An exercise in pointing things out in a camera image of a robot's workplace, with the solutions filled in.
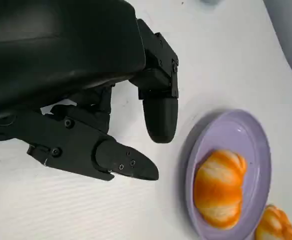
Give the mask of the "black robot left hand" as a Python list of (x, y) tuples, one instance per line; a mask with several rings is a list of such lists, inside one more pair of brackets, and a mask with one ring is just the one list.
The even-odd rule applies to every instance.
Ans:
[(104, 181), (156, 181), (144, 154), (108, 134), (112, 89), (138, 89), (150, 138), (172, 141), (176, 53), (124, 0), (0, 0), (0, 141), (42, 165)]

